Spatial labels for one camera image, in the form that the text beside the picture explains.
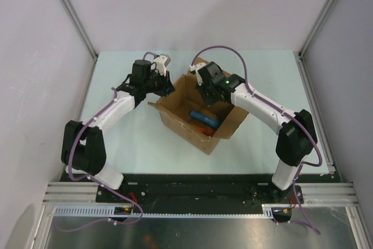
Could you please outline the brown cardboard express box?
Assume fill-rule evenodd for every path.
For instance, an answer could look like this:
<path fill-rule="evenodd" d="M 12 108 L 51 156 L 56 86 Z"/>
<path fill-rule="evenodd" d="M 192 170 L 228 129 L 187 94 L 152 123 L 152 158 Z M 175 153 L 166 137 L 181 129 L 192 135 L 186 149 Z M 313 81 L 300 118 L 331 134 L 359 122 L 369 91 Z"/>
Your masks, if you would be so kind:
<path fill-rule="evenodd" d="M 174 83 L 175 91 L 155 103 L 163 124 L 209 155 L 221 139 L 230 139 L 249 112 L 219 101 L 207 106 L 197 90 L 197 78 L 188 71 Z"/>

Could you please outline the blue cylindrical tube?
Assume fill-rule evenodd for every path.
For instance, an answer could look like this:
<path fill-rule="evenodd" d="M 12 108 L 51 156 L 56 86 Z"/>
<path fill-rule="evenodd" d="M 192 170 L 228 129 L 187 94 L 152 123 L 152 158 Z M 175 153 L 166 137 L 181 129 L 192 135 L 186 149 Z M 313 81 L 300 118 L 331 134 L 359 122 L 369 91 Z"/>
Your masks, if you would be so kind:
<path fill-rule="evenodd" d="M 211 117 L 208 117 L 200 112 L 197 112 L 195 110 L 191 111 L 190 112 L 190 116 L 202 123 L 204 123 L 205 125 L 208 125 L 214 129 L 218 129 L 221 125 L 221 122 L 215 118 L 211 118 Z"/>

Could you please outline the orange cylindrical tube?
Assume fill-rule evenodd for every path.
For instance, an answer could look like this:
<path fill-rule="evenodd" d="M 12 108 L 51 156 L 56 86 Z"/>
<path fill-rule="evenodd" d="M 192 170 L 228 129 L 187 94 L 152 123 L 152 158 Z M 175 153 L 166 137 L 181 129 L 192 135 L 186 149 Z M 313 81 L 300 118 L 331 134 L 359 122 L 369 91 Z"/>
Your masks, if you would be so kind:
<path fill-rule="evenodd" d="M 204 127 L 201 127 L 201 126 L 198 126 L 198 125 L 194 125 L 194 127 L 195 127 L 195 129 L 197 129 L 198 131 L 200 131 L 201 133 L 203 133 L 204 135 L 209 136 L 209 137 L 212 137 L 216 132 L 214 129 L 204 128 Z"/>

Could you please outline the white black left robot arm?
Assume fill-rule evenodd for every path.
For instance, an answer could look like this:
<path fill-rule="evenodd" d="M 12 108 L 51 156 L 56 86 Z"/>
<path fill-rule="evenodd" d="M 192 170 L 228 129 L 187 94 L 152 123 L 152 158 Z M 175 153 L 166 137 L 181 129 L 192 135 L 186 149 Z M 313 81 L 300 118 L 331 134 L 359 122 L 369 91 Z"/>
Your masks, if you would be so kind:
<path fill-rule="evenodd" d="M 129 195 L 124 176 L 107 160 L 104 135 L 125 114 L 135 109 L 149 93 L 168 96 L 175 88 L 170 81 L 168 55 L 155 55 L 153 61 L 137 59 L 132 72 L 113 90 L 113 96 L 94 116 L 65 125 L 61 161 L 68 168 L 85 172 L 86 177 L 108 187 L 109 196 L 122 202 Z"/>

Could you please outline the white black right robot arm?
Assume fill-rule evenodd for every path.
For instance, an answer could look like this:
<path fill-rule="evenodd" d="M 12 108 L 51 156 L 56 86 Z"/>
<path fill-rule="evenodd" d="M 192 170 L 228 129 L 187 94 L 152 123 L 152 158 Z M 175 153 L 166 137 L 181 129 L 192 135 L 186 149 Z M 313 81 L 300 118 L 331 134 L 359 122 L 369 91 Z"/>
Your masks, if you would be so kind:
<path fill-rule="evenodd" d="M 284 202 L 290 196 L 290 187 L 305 157 L 317 149 L 311 113 L 280 106 L 248 89 L 244 78 L 226 75 L 215 62 L 191 65 L 189 71 L 196 76 L 196 89 L 206 105 L 219 101 L 232 104 L 255 116 L 277 135 L 275 152 L 279 162 L 269 183 L 269 197 L 275 203 Z"/>

